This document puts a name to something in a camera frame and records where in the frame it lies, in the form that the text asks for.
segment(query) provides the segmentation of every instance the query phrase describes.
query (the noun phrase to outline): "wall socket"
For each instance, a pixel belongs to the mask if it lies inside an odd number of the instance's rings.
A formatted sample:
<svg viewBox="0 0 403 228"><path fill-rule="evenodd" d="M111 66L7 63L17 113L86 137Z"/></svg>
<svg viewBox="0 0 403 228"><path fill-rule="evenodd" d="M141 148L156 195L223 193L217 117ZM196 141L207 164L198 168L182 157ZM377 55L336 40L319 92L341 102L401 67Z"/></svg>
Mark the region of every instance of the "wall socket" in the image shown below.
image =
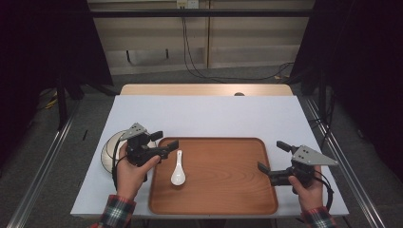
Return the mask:
<svg viewBox="0 0 403 228"><path fill-rule="evenodd" d="M177 0L177 9L198 9L199 0Z"/></svg>

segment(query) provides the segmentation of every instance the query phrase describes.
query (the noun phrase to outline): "person's right hand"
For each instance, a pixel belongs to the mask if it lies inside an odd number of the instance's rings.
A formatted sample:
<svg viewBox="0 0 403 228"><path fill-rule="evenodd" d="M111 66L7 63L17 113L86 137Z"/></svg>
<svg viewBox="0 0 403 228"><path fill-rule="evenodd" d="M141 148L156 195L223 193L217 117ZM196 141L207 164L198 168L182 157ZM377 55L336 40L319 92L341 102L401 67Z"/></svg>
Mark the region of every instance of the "person's right hand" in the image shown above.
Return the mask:
<svg viewBox="0 0 403 228"><path fill-rule="evenodd" d="M319 174L320 166L315 166L315 170L315 177L321 179ZM305 188L295 176L288 177L288 181L298 193L299 204L302 211L309 211L323 206L323 184L321 182L312 180L312 184Z"/></svg>

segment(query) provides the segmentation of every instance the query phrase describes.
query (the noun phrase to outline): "person's left hand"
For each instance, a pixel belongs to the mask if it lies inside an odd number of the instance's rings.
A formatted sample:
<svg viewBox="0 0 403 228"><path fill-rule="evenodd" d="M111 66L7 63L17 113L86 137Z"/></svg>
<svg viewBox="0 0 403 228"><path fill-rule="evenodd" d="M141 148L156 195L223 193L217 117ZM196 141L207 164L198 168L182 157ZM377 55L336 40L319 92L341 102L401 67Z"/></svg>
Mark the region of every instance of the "person's left hand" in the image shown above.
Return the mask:
<svg viewBox="0 0 403 228"><path fill-rule="evenodd" d="M147 172L152 167L157 165L157 163L160 161L160 156L154 156L144 165L138 167L130 163L127 158L124 158L126 155L126 148L127 142L125 142L119 150L119 158L123 159L119 161L117 166L118 189L116 195L128 200L134 200L137 192L143 184L144 176L147 175Z"/></svg>

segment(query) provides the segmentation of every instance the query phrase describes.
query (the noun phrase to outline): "table top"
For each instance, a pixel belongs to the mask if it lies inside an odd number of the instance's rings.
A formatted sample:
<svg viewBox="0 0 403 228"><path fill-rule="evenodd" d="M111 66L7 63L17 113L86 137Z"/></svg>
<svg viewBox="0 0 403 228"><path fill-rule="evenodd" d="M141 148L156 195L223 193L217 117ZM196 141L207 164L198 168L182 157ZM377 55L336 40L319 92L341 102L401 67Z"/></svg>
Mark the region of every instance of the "table top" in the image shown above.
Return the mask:
<svg viewBox="0 0 403 228"><path fill-rule="evenodd" d="M151 88L158 94L149 95ZM203 96L208 94L209 88L214 90L215 96ZM129 95L133 94L130 89L133 93L142 90L145 95ZM170 96L161 96L164 90L170 92ZM283 96L271 96L274 90L281 91ZM198 96L176 96L179 91L184 95ZM236 92L249 96L234 97ZM266 145L272 170L283 170L291 165L289 154L276 147L278 140L293 145L305 144L319 151L298 99L290 96L291 89L287 85L126 85L122 94L125 95L115 98L86 179L71 210L73 216L94 218L103 213L106 198L114 194L115 189L110 174L101 164L101 150L112 135L134 123L142 124L149 132L162 130L165 137L258 138ZM329 168L323 166L322 172L335 191L331 213L347 215L347 207ZM134 216L137 218L251 219L298 216L300 213L297 196L291 187L277 186L278 210L269 216L156 215L148 207L152 177L153 171L150 171L149 181L143 184L135 199Z"/></svg>

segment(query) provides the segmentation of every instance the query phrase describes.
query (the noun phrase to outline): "plaid shirt sleeve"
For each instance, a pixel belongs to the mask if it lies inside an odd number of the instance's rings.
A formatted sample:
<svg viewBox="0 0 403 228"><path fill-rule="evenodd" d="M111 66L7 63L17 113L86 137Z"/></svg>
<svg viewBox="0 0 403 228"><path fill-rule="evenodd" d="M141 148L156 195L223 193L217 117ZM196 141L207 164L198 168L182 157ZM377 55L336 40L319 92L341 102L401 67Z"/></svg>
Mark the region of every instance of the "plaid shirt sleeve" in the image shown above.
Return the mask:
<svg viewBox="0 0 403 228"><path fill-rule="evenodd" d="M91 225L90 228L126 227L135 206L136 202L132 200L110 195L100 221Z"/></svg>
<svg viewBox="0 0 403 228"><path fill-rule="evenodd" d="M318 207L301 213L302 219L308 228L334 228L336 222L326 207Z"/></svg>

